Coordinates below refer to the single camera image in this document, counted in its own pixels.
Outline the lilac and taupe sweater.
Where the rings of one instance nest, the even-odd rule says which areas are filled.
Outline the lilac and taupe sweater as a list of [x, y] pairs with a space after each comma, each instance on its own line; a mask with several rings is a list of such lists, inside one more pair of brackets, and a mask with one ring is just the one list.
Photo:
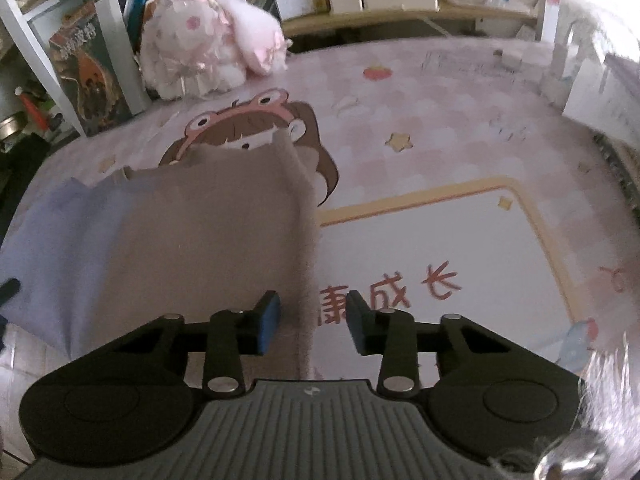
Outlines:
[[280, 323], [245, 376], [306, 379], [318, 159], [278, 132], [251, 150], [201, 144], [169, 166], [67, 180], [2, 244], [1, 276], [20, 288], [1, 313], [77, 359], [162, 315], [205, 322], [273, 290]]

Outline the pink white plush bunny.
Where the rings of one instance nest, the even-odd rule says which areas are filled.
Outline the pink white plush bunny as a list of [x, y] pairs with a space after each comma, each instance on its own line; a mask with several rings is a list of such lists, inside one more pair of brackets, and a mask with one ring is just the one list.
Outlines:
[[291, 46], [280, 22], [246, 0], [156, 0], [139, 60], [145, 87], [173, 101], [283, 72]]

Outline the metal bowl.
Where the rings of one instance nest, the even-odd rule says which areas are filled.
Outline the metal bowl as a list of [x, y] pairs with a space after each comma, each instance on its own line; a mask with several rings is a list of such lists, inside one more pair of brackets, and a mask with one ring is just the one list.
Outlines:
[[25, 112], [16, 112], [0, 122], [0, 141], [4, 142], [11, 136], [21, 133], [28, 123]]

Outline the orange red bottle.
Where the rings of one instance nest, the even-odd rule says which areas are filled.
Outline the orange red bottle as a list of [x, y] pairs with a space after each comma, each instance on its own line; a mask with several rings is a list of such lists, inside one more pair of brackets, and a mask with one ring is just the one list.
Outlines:
[[26, 92], [22, 87], [16, 87], [14, 90], [14, 94], [22, 102], [27, 115], [34, 122], [36, 127], [42, 132], [47, 131], [49, 129], [47, 116], [43, 114], [36, 102], [29, 96], [29, 93]]

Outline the pink checkered desk mat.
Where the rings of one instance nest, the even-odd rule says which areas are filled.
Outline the pink checkered desk mat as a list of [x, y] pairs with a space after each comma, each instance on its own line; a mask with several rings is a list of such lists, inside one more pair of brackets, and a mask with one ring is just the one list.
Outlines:
[[392, 40], [293, 56], [222, 96], [156, 103], [48, 158], [23, 214], [67, 180], [251, 150], [318, 154], [306, 379], [373, 378], [346, 295], [434, 323], [455, 313], [566, 370], [639, 348], [639, 229], [590, 132], [539, 94], [542, 44]]

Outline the Harry Potter book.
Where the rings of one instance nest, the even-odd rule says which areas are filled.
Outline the Harry Potter book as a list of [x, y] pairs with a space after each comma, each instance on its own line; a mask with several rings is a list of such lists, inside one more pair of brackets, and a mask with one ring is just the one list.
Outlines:
[[151, 105], [118, 0], [90, 0], [67, 14], [49, 49], [86, 136], [129, 122]]

